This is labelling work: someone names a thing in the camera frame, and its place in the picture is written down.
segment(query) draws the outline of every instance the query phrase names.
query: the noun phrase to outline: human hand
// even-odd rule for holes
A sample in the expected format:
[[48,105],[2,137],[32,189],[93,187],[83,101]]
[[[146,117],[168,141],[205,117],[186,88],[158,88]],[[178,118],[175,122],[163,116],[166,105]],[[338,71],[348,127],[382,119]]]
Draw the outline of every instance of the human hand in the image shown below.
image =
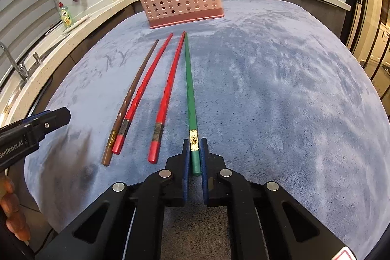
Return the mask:
[[3,198],[0,199],[0,206],[8,217],[6,224],[9,231],[14,233],[19,240],[30,240],[30,227],[26,224],[26,217],[20,210],[19,199],[14,194],[15,186],[12,180],[5,176],[0,178],[0,182],[7,191]]

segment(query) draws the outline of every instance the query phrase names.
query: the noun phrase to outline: blue tablecloth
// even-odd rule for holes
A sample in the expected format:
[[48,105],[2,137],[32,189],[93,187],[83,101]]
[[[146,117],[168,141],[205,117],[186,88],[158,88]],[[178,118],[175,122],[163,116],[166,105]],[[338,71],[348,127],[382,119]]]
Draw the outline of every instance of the blue tablecloth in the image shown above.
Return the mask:
[[[299,6],[224,0],[224,9],[221,19],[154,30],[139,13],[104,36],[51,99],[48,109],[66,106],[72,120],[27,157],[28,189],[60,231],[114,182],[141,182],[181,152],[188,137],[184,53],[159,162],[146,160],[185,30],[199,134],[210,151],[250,181],[279,182],[363,259],[390,222],[390,125],[373,85],[340,40]],[[158,50],[170,32],[122,154],[106,168],[101,157],[124,95],[155,39]],[[200,186],[193,179],[188,206],[167,210],[162,259],[230,258],[224,208],[206,209]]]

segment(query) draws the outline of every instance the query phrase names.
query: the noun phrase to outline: faucet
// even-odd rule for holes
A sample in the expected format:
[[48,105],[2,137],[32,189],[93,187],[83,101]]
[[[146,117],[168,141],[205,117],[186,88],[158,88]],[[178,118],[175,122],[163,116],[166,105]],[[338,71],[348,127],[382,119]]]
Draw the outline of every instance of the faucet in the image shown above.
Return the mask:
[[24,62],[20,64],[20,67],[16,64],[14,58],[12,57],[11,53],[8,51],[7,47],[4,43],[0,42],[0,48],[3,49],[5,55],[7,56],[8,60],[11,62],[12,66],[14,67],[15,71],[20,75],[22,78],[22,81],[26,81],[27,77],[29,76],[29,73],[26,69],[26,66]]

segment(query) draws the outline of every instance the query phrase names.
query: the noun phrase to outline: table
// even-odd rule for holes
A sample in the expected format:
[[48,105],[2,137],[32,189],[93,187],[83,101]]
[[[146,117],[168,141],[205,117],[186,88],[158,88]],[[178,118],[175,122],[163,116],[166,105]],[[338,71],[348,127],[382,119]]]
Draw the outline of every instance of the table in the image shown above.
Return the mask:
[[[146,159],[176,46],[187,31],[199,135],[210,151],[249,181],[280,183],[363,259],[390,222],[390,125],[373,85],[340,40],[299,6],[223,3],[221,19],[150,30],[139,13],[104,36],[48,106],[68,107],[72,119],[26,158],[29,191],[60,231],[113,183],[141,182],[181,152],[188,137],[184,52],[159,162]],[[155,39],[159,48],[170,32],[122,154],[106,168],[101,156],[123,97]],[[202,205],[200,178],[190,190],[186,208],[165,214],[161,258],[229,259],[224,208]]]

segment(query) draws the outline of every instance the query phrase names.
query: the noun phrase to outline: red and white sticker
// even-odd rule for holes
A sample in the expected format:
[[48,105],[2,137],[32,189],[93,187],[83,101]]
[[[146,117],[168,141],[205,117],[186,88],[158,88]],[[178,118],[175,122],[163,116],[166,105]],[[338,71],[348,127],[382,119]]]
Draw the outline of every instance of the red and white sticker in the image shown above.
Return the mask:
[[332,258],[332,260],[356,260],[356,258],[348,247],[344,247]]

